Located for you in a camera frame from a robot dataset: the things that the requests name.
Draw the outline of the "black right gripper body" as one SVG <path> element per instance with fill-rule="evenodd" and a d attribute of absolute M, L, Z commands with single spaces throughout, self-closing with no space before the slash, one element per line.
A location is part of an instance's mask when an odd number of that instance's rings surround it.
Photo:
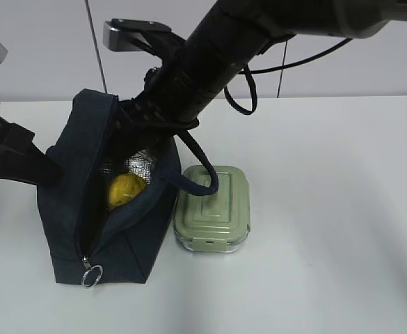
<path fill-rule="evenodd" d="M 115 146 L 157 146 L 174 136 L 187 146 L 197 142 L 189 131 L 199 125 L 200 77 L 180 67 L 154 67 L 143 91 L 118 103 Z"/>

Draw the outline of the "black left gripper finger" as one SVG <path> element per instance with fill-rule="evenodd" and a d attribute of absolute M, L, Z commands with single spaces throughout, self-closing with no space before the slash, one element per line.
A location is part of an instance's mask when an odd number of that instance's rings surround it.
<path fill-rule="evenodd" d="M 62 168 L 33 143 L 24 154 L 8 151 L 1 162 L 1 179 L 4 180 L 53 186 L 62 175 Z"/>

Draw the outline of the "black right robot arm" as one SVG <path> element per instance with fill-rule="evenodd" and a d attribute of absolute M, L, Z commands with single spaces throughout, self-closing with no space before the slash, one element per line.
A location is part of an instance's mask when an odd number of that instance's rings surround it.
<path fill-rule="evenodd" d="M 217 1 L 188 38 L 158 22 L 113 19 L 107 46 L 146 51 L 161 67 L 143 91 L 120 103 L 113 140 L 129 150 L 196 125 L 198 114 L 249 62 L 297 35 L 369 38 L 388 22 L 407 22 L 407 1 Z"/>

